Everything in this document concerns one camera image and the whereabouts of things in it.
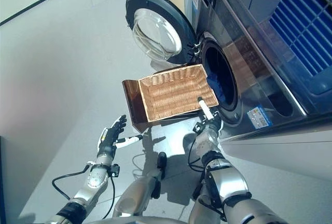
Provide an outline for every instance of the sticker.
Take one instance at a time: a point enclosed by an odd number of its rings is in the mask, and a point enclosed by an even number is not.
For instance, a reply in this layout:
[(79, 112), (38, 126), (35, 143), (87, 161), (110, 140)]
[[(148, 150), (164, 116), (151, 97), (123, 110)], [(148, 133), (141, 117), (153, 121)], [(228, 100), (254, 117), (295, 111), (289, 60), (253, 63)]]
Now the sticker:
[(197, 10), (198, 9), (198, 0), (192, 0), (192, 5)]
[(255, 129), (270, 127), (272, 125), (272, 122), (269, 120), (261, 105), (247, 112), (247, 115)]
[(106, 135), (107, 135), (107, 132), (108, 132), (108, 129), (107, 129), (107, 128), (104, 128), (104, 132), (103, 132), (103, 134), (102, 134), (102, 136), (101, 136), (101, 138), (100, 138), (100, 141), (101, 141), (101, 142), (105, 140), (105, 137), (106, 137)]

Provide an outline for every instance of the washing machine door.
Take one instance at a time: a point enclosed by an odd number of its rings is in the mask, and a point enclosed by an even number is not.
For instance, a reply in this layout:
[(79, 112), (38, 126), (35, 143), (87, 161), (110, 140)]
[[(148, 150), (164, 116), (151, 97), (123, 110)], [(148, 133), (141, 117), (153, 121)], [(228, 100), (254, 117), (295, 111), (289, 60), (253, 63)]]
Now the washing machine door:
[(190, 62), (197, 43), (185, 15), (169, 0), (127, 0), (126, 19), (138, 46), (153, 60)]

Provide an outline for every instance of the woven basket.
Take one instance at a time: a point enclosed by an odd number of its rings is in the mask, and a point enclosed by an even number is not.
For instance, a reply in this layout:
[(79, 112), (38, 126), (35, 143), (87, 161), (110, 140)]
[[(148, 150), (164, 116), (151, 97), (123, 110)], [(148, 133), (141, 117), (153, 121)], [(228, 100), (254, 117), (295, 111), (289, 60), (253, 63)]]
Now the woven basket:
[(201, 64), (175, 68), (139, 80), (140, 91), (149, 122), (200, 109), (202, 97), (208, 107), (218, 105), (206, 81)]

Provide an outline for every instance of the black glove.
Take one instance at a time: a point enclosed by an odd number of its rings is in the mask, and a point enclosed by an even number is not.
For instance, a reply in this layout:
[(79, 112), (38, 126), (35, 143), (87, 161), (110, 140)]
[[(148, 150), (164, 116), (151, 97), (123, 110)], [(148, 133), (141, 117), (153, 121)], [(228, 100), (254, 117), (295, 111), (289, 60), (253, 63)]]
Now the black glove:
[(210, 128), (214, 130), (217, 133), (217, 135), (219, 135), (219, 129), (222, 124), (222, 119), (218, 111), (216, 111), (212, 115), (213, 119), (210, 120), (204, 119), (202, 122), (197, 122), (193, 128), (193, 131), (196, 132), (197, 134), (200, 134), (204, 129)]
[(124, 131), (126, 126), (126, 116), (122, 115), (111, 128), (106, 128), (101, 136), (101, 143), (99, 144), (99, 151), (97, 157), (102, 154), (115, 156), (116, 146), (113, 145), (119, 137), (119, 134)]

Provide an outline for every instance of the brown basket rim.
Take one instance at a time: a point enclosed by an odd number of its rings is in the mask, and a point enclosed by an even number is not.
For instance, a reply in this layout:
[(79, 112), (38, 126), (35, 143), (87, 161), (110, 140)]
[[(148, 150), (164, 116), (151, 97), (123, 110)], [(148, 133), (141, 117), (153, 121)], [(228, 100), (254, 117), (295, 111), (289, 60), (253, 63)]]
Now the brown basket rim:
[[(190, 66), (185, 66), (185, 67), (179, 67), (179, 68), (175, 68), (175, 69), (168, 70), (168, 71), (164, 71), (164, 72), (159, 72), (159, 73), (156, 73), (156, 74), (153, 74), (153, 75), (149, 75), (149, 76), (146, 76), (146, 77), (143, 77), (143, 78), (139, 79), (140, 92), (141, 92), (141, 95), (142, 95), (143, 106), (144, 106), (145, 115), (146, 115), (146, 118), (147, 118), (148, 122), (154, 122), (154, 121), (158, 121), (158, 120), (161, 120), (161, 119), (174, 117), (174, 116), (177, 116), (177, 115), (179, 115), (179, 114), (173, 114), (173, 115), (170, 115), (170, 116), (165, 117), (165, 118), (158, 118), (158, 119), (151, 120), (151, 119), (149, 118), (149, 115), (148, 115), (148, 112), (147, 112), (147, 104), (146, 104), (146, 101), (145, 101), (145, 97), (144, 97), (143, 94), (142, 94), (142, 86), (141, 86), (142, 80), (147, 79), (147, 78), (154, 77), (154, 76), (156, 76), (156, 75), (169, 74), (169, 73), (172, 72), (172, 71), (185, 70), (185, 69), (187, 69), (187, 68), (189, 68), (189, 67), (198, 67), (199, 69), (201, 69), (201, 70), (204, 72), (204, 74), (205, 74), (205, 78), (207, 78), (208, 75), (206, 74), (206, 71), (205, 71), (203, 65), (202, 65), (202, 64), (196, 64), (196, 65), (190, 65)], [(214, 100), (217, 102), (216, 104), (213, 104), (213, 105), (211, 105), (211, 106), (217, 106), (217, 105), (219, 105), (218, 99), (217, 99), (217, 97), (216, 97), (216, 95), (215, 95), (213, 89), (211, 89), (211, 93), (212, 93), (212, 97), (213, 97)], [(184, 112), (182, 112), (182, 113), (180, 113), (180, 114), (190, 113), (190, 112), (192, 112), (192, 111), (195, 111), (195, 110), (184, 111)]]

